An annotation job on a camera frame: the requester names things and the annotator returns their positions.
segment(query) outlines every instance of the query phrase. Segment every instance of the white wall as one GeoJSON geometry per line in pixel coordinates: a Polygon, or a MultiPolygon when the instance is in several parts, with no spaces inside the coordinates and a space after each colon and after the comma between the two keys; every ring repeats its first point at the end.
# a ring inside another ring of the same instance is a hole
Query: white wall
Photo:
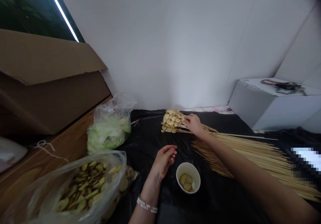
{"type": "Polygon", "coordinates": [[[226,105],[235,81],[272,77],[316,0],[64,0],[136,108],[226,105]]]}
{"type": "Polygon", "coordinates": [[[321,3],[302,25],[275,78],[321,88],[321,3]]]}

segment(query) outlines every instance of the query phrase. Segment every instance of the cardboard box flap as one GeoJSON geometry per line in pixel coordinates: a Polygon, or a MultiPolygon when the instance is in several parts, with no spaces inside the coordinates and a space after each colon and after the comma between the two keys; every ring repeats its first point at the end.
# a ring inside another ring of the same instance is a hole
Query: cardboard box flap
{"type": "Polygon", "coordinates": [[[25,85],[107,69],[86,43],[0,29],[0,71],[25,85]]]}

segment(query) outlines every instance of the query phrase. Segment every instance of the bracelet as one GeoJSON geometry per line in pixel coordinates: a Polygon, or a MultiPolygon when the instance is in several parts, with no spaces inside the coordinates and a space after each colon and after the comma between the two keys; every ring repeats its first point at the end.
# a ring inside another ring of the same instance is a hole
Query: bracelet
{"type": "Polygon", "coordinates": [[[154,213],[154,214],[157,213],[157,210],[158,210],[157,207],[151,207],[149,204],[146,204],[145,202],[143,202],[139,197],[137,198],[137,204],[139,204],[145,210],[150,210],[151,213],[154,213]]]}

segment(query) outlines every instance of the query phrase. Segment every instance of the wooden surface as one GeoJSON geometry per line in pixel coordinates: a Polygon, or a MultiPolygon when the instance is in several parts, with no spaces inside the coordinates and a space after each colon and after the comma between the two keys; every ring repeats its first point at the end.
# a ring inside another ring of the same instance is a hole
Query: wooden surface
{"type": "MultiPolygon", "coordinates": [[[[49,145],[46,145],[45,149],[56,156],[66,158],[69,162],[86,156],[87,128],[93,121],[93,114],[94,109],[62,133],[49,137],[47,142],[53,145],[55,152],[49,145]]],[[[29,184],[66,164],[65,160],[52,157],[42,149],[29,150],[17,165],[0,176],[0,216],[29,184]]]]}

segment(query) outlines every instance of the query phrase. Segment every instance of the chopped cabbage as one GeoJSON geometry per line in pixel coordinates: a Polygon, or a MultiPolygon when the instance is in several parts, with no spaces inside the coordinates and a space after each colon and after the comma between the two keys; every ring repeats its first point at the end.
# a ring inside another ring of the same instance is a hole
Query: chopped cabbage
{"type": "Polygon", "coordinates": [[[121,115],[101,118],[94,122],[87,132],[87,148],[90,153],[112,150],[123,144],[130,134],[130,118],[121,115]]]}

